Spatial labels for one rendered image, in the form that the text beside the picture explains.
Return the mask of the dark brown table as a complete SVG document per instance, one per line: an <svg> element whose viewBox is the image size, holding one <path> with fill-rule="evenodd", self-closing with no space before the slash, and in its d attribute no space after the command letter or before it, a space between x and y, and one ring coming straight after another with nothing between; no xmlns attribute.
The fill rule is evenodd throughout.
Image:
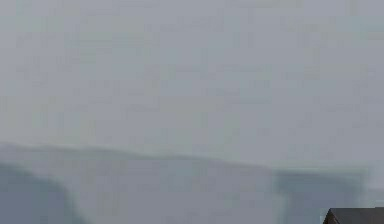
<svg viewBox="0 0 384 224"><path fill-rule="evenodd" d="M384 207L330 208L322 224L384 224Z"/></svg>

